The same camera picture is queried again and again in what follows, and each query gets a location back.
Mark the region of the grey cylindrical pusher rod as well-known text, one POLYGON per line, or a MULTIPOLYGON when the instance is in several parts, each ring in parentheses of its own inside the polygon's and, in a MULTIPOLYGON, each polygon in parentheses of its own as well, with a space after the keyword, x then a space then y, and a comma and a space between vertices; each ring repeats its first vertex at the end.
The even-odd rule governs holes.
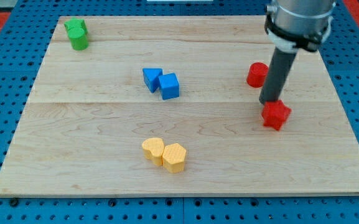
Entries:
POLYGON ((264 105, 266 102, 274 102, 279 99, 296 55, 297 53, 283 52, 277 47, 274 49, 268 73, 259 95, 261 104, 264 105))

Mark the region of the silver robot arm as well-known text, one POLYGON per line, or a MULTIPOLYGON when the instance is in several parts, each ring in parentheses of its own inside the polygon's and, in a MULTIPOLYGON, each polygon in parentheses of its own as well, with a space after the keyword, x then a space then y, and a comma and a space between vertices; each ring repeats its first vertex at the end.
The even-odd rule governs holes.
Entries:
POLYGON ((272 0, 265 32, 275 45, 259 102, 277 101, 300 49, 316 52, 332 30, 336 0, 272 0))

